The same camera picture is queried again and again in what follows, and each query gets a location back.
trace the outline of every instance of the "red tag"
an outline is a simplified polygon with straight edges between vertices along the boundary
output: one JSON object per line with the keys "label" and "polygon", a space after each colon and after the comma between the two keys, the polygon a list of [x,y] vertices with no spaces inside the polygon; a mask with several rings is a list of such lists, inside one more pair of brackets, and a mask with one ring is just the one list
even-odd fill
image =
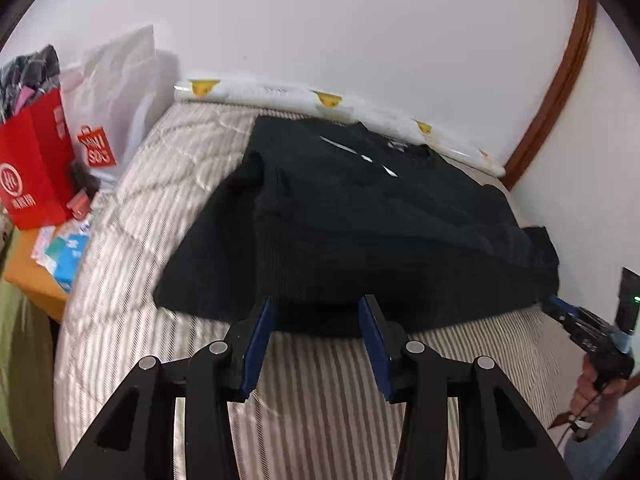
{"label": "red tag", "polygon": [[92,130],[88,126],[81,128],[82,135],[78,135],[78,140],[86,148],[86,160],[91,168],[103,168],[105,166],[115,166],[116,160],[113,158],[109,140],[102,128]]}

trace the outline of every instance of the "blue gripper pad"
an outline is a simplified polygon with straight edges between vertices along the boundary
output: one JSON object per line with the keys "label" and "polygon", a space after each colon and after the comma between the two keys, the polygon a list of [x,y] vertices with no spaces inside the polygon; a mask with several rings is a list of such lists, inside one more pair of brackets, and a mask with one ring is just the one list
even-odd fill
{"label": "blue gripper pad", "polygon": [[550,296],[549,301],[551,301],[555,306],[560,307],[563,310],[566,310],[572,316],[578,316],[578,309],[575,308],[572,304],[567,303],[566,301],[561,300],[557,296]]}
{"label": "blue gripper pad", "polygon": [[382,336],[366,298],[360,298],[358,302],[358,320],[378,389],[386,400],[391,401],[394,394],[391,385],[391,356],[385,350]]}
{"label": "blue gripper pad", "polygon": [[273,323],[273,308],[271,301],[267,298],[260,317],[258,318],[258,323],[255,325],[255,331],[251,341],[249,341],[249,345],[244,354],[240,390],[247,397],[255,390],[255,385],[258,383],[260,370],[262,370],[262,362],[264,361],[264,354],[267,351],[269,338],[273,331]]}

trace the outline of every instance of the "black sweater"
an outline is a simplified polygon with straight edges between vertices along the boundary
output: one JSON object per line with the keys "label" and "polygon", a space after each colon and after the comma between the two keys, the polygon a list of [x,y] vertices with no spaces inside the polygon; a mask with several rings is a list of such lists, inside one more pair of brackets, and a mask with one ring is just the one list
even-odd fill
{"label": "black sweater", "polygon": [[280,330],[355,336],[364,294],[415,332],[525,308],[557,290],[546,230],[520,229],[499,189],[427,146],[398,146],[361,124],[263,116],[154,299],[236,321],[269,294]]}

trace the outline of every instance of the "bed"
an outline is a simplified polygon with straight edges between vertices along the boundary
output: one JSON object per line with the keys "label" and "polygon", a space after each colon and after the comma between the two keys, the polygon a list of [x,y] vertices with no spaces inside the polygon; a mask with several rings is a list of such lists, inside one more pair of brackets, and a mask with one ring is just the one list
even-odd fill
{"label": "bed", "polygon": [[[141,357],[185,358],[225,335],[222,322],[157,309],[152,293],[209,195],[241,160],[260,114],[297,117],[233,105],[174,104],[103,210],[66,306],[56,355],[62,463]],[[496,178],[451,163],[504,190]],[[536,306],[415,338],[449,358],[494,357],[545,427],[566,407],[577,376],[570,365],[574,359],[579,364],[577,351]],[[403,409],[379,394],[361,340],[274,333],[257,389],[245,404],[229,405],[240,476],[391,478]],[[185,478],[183,423],[184,404],[178,401],[176,479]],[[450,400],[447,479],[458,477],[457,442],[457,411]]]}

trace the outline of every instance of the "tissue box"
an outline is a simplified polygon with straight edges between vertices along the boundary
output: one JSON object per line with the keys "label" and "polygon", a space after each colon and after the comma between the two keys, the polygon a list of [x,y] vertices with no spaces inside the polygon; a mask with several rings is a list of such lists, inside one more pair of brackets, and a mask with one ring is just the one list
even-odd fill
{"label": "tissue box", "polygon": [[88,236],[71,235],[66,240],[66,244],[60,248],[57,256],[58,264],[53,272],[53,277],[66,292],[71,291],[71,285],[82,259],[82,252],[88,241]]}

